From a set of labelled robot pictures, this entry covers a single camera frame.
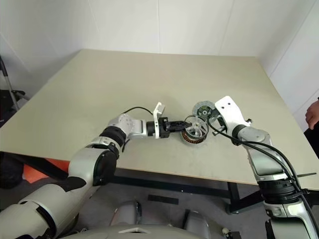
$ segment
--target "table top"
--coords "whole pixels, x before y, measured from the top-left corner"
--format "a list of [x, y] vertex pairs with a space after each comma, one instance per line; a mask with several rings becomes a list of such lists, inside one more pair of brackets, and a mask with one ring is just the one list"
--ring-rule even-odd
[[[269, 132], [298, 174], [319, 172], [319, 160], [254, 57], [169, 55], [82, 50], [0, 129], [0, 150], [70, 160], [121, 112], [134, 106], [183, 120], [199, 101], [229, 95], [252, 126]], [[143, 110], [136, 119], [152, 121]], [[256, 184], [246, 150], [218, 135], [201, 147], [166, 139], [130, 141], [118, 167]], [[319, 176], [301, 178], [319, 189]]]

